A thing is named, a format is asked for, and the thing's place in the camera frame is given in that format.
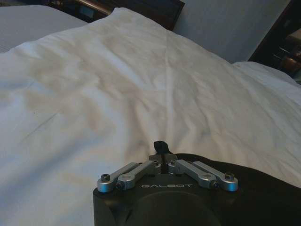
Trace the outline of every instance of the silver metal linkage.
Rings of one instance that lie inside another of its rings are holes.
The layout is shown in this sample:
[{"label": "silver metal linkage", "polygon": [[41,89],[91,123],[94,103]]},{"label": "silver metal linkage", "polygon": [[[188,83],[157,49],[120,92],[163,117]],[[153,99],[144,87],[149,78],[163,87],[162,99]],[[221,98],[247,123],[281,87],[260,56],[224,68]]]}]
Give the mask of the silver metal linkage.
[{"label": "silver metal linkage", "polygon": [[204,172],[199,168],[191,165],[185,160],[176,160],[169,163],[169,169],[174,174],[187,174],[191,178],[195,179],[201,187],[208,189],[218,188],[218,183],[215,175]]},{"label": "silver metal linkage", "polygon": [[222,173],[210,166],[207,166],[206,164],[200,161],[195,161],[192,163],[192,165],[200,170],[215,175],[221,189],[230,192],[234,192],[238,189],[238,180],[234,177],[232,173]]},{"label": "silver metal linkage", "polygon": [[103,193],[112,191],[116,186],[118,177],[121,174],[124,174],[124,173],[127,173],[127,172],[133,170],[137,166],[139,166],[138,163],[131,162],[128,165],[122,167],[121,169],[115,171],[112,174],[102,174],[101,178],[97,181],[97,190],[99,192],[103,192]]},{"label": "silver metal linkage", "polygon": [[116,188],[119,190],[128,190],[135,187],[136,182],[146,174],[156,175],[161,172],[161,164],[157,161],[146,161],[133,169],[132,171],[122,174],[118,177]]}]

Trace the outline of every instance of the white bedsheet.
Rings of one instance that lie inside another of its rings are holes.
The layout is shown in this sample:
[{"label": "white bedsheet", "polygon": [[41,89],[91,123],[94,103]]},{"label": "white bedsheet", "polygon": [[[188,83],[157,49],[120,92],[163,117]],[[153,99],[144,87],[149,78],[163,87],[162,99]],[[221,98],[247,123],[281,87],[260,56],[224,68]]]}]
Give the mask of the white bedsheet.
[{"label": "white bedsheet", "polygon": [[0,52],[7,52],[25,41],[86,24],[48,6],[0,7]]},{"label": "white bedsheet", "polygon": [[123,8],[0,54],[0,109],[0,225],[93,225],[97,179],[156,140],[301,187],[300,103]]},{"label": "white bedsheet", "polygon": [[280,97],[289,98],[301,105],[301,86],[284,72],[256,62],[237,62],[233,65],[272,92],[277,92]]}]

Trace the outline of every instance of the gray wall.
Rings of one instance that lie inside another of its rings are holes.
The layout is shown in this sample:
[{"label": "gray wall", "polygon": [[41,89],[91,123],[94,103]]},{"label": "gray wall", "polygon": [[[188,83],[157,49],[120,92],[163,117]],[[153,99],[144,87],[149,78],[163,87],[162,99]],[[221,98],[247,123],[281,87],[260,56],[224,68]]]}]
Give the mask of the gray wall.
[{"label": "gray wall", "polygon": [[230,63],[246,61],[289,0],[181,0],[174,32]]}]

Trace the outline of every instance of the bolt head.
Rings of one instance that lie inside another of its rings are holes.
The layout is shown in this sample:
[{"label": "bolt head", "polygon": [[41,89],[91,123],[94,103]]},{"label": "bolt head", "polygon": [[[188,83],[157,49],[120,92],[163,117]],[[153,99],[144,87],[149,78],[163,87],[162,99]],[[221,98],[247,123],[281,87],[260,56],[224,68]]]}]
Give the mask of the bolt head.
[{"label": "bolt head", "polygon": [[117,183],[116,183],[116,188],[118,189],[118,190],[124,190],[124,187],[125,187],[125,185],[124,185],[124,183],[122,182],[122,181],[118,181]]},{"label": "bolt head", "polygon": [[107,173],[102,174],[101,180],[102,180],[103,182],[108,182],[108,181],[110,181],[110,175],[107,174]]},{"label": "bolt head", "polygon": [[234,180],[234,174],[233,173],[225,173],[225,179],[226,180]]},{"label": "bolt head", "polygon": [[219,185],[218,185],[218,183],[217,183],[216,180],[213,180],[213,181],[210,182],[210,186],[209,187],[210,187],[210,189],[216,190],[216,189],[219,188]]}]

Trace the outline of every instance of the wooden headboard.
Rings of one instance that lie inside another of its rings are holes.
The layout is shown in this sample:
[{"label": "wooden headboard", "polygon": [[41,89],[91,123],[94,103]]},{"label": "wooden headboard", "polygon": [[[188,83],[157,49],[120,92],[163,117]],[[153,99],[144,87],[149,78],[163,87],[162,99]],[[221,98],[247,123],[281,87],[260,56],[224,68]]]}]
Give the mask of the wooden headboard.
[{"label": "wooden headboard", "polygon": [[125,7],[144,15],[168,30],[174,25],[185,3],[180,0],[76,0],[98,12],[108,15],[114,8]]}]

